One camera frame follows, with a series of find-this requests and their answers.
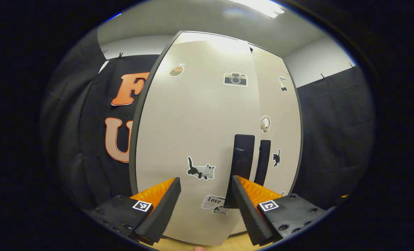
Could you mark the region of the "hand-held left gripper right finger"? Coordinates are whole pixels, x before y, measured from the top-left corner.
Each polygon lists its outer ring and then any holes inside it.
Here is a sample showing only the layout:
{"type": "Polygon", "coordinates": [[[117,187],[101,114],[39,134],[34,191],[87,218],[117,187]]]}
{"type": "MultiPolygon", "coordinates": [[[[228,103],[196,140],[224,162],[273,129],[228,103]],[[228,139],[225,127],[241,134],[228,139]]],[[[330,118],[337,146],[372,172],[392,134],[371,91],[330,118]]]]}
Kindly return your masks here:
{"type": "Polygon", "coordinates": [[[329,214],[297,194],[281,196],[238,175],[232,192],[254,246],[292,239],[329,214]]]}

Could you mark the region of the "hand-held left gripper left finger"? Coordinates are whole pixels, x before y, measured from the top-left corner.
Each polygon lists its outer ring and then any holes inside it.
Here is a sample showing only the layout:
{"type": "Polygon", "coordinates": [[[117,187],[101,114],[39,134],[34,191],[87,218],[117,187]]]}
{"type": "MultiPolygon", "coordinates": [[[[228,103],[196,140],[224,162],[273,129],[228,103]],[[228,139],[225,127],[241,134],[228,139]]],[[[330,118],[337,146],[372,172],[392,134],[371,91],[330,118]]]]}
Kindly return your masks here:
{"type": "Polygon", "coordinates": [[[175,177],[131,197],[116,195],[84,212],[105,229],[152,246],[166,230],[180,192],[180,178],[175,177]]]}

